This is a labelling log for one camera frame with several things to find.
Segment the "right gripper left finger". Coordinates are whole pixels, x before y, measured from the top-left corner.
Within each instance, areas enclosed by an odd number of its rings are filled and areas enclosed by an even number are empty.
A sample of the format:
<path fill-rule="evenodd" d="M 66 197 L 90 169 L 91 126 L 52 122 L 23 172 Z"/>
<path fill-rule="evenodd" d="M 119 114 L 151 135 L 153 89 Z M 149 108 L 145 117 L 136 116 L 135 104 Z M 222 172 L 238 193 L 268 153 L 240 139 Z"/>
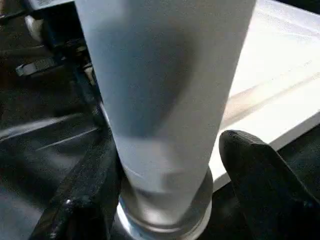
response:
<path fill-rule="evenodd" d="M 110 128 L 63 179 L 38 220 L 31 240 L 109 240 L 123 168 Z"/>

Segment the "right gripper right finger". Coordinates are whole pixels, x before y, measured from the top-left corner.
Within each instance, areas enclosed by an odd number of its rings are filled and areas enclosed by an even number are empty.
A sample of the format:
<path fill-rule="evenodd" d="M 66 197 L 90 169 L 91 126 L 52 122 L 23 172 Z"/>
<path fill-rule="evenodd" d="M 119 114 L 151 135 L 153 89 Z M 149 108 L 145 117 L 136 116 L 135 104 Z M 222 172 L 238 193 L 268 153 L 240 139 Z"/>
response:
<path fill-rule="evenodd" d="M 225 130 L 219 154 L 256 240 L 318 240 L 320 202 L 260 138 Z"/>

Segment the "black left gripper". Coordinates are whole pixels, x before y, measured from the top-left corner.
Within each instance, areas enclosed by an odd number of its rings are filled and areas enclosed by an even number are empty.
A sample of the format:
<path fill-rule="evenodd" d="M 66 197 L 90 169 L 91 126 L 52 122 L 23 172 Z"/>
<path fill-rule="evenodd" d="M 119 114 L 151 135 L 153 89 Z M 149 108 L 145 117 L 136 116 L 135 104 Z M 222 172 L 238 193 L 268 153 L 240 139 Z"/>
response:
<path fill-rule="evenodd" d="M 92 60 L 75 5 L 55 5 L 42 12 L 44 43 L 55 60 L 72 73 L 76 92 L 100 126 L 108 125 Z"/>

